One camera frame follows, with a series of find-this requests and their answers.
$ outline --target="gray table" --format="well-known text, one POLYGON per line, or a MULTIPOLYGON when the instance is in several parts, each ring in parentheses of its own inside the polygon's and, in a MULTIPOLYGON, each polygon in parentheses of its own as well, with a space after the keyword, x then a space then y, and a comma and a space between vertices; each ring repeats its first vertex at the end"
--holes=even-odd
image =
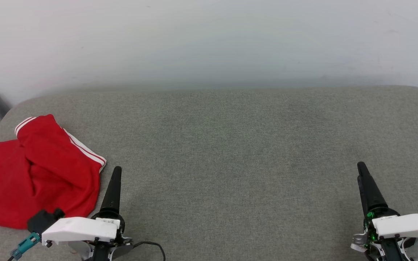
MULTIPOLYGON (((12 109, 0 141, 49 113, 108 160, 98 208, 123 167, 126 235, 170 261, 365 260, 349 248, 362 230, 358 161, 390 207, 418 212, 418 88, 50 96, 12 109)), ((0 228, 0 260, 26 235, 0 228)), ((140 246, 118 260, 161 259, 140 246)), ((23 260, 79 259, 62 244, 23 260)))

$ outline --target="blue cable connector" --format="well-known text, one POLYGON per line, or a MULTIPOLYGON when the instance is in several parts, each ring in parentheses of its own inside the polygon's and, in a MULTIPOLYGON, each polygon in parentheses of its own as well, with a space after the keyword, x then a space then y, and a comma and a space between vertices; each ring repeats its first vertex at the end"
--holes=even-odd
POLYGON ((22 257, 22 254, 24 254, 27 250, 32 248, 40 241, 41 238, 37 233, 31 233, 30 236, 26 237, 17 245, 17 248, 11 251, 11 256, 16 260, 19 260, 22 257))

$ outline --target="robotic arm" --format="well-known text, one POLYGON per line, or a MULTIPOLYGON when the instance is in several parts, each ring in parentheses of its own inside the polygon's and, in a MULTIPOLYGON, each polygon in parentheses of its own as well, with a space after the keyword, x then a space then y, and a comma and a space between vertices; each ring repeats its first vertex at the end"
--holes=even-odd
POLYGON ((355 234, 351 248, 369 261, 412 261, 405 249, 418 238, 418 214, 400 215, 388 208, 365 163, 357 164, 364 232, 355 234))
POLYGON ((133 244, 133 240, 124 237, 125 221, 119 214, 120 187, 122 169, 115 167, 107 187, 106 195, 98 213, 91 218, 63 218, 63 211, 55 210, 53 214, 41 210, 27 222, 32 233, 11 252, 12 259, 20 259, 22 254, 38 242, 48 248, 53 242, 58 244, 67 241, 68 245, 80 254, 82 261, 112 261, 123 256, 142 244, 156 245, 165 254, 161 245, 143 241, 133 244))

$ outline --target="red cloth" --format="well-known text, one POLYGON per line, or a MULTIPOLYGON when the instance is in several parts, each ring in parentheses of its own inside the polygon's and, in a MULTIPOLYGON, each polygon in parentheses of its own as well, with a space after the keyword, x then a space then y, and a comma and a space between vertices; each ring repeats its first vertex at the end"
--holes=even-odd
POLYGON ((41 209, 87 216, 99 191, 106 159, 62 129, 52 115, 30 117, 16 140, 0 142, 0 226, 26 228, 41 209))

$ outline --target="white stripe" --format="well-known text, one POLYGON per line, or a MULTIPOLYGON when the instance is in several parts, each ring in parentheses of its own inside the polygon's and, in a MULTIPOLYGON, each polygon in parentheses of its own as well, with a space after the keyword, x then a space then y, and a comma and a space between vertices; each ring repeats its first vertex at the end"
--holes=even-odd
MULTIPOLYGON (((90 150, 88 147, 86 147, 86 145, 85 144, 83 144, 81 141, 79 141, 76 137, 74 137, 74 135, 72 135, 72 134, 70 134, 68 131, 66 131, 65 129, 63 129, 65 132, 66 132, 66 134, 73 140, 73 141, 71 141, 72 142, 72 144, 74 144, 74 145, 76 145, 77 147, 79 147, 80 149, 83 149, 83 150, 85 150, 85 151, 87 151, 87 152, 90 152, 91 154, 93 154, 93 155, 95 155, 95 156, 98 156, 99 158, 101 158, 102 160, 104 160, 104 162, 106 162, 106 159, 104 158, 104 157, 102 157, 102 156, 100 156, 100 155, 98 155, 98 154, 96 154, 95 152, 93 152, 92 150, 90 150)), ((88 154, 87 152, 83 152, 83 154, 85 154, 85 155, 87 155, 88 157, 93 157, 93 158, 96 158, 96 157, 94 157, 93 155, 90 155, 90 154, 88 154)))
POLYGON ((18 129, 18 128, 19 128, 19 126, 22 124, 22 122, 24 122, 24 121, 26 121, 26 120, 28 120, 28 119, 31 119, 31 118, 33 118, 33 117, 28 117, 27 119, 25 119, 25 120, 21 121, 19 124, 17 124, 17 126, 15 126, 14 133, 16 133, 17 129, 18 129))
POLYGON ((29 123, 30 121, 33 121, 33 120, 35 120, 36 119, 36 117, 33 117, 32 119, 30 119, 30 120, 28 120, 28 121, 26 121, 26 122, 24 122, 21 126, 19 126, 17 129, 15 129, 15 135, 17 136, 17 134, 19 133, 19 131, 20 131, 20 129, 22 129, 22 127, 23 126, 25 126, 27 123, 29 123))

